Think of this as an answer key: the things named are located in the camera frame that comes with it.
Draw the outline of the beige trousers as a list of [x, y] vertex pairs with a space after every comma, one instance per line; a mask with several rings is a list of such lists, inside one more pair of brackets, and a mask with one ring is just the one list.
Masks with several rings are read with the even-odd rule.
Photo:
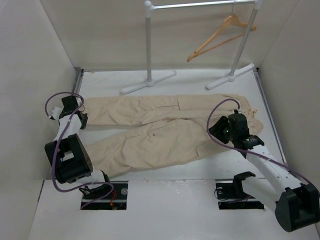
[[84, 108], [89, 126], [127, 128], [85, 147], [93, 166], [111, 178], [224, 152], [208, 136], [207, 126], [236, 108], [252, 134], [263, 130], [249, 101], [236, 94], [94, 97], [85, 100]]

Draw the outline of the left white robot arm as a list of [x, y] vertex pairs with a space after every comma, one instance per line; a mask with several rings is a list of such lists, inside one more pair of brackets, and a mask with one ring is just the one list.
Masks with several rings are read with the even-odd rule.
[[79, 132], [87, 126], [88, 115], [84, 113], [84, 98], [71, 92], [59, 92], [45, 102], [46, 116], [58, 122], [54, 140], [46, 143], [45, 153], [51, 165], [51, 180], [61, 193], [79, 190], [92, 195], [92, 203], [108, 199], [114, 185], [101, 170], [95, 170], [93, 162], [82, 143]]

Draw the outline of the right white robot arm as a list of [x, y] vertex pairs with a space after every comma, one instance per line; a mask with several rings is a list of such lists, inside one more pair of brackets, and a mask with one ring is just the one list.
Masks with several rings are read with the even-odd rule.
[[297, 174], [273, 159], [265, 143], [250, 134], [247, 118], [234, 111], [206, 127], [209, 137], [218, 145], [238, 151], [268, 180], [264, 184], [252, 172], [234, 176], [232, 192], [238, 198], [250, 195], [274, 212], [286, 232], [304, 228], [320, 221], [320, 194], [310, 182], [302, 183]]

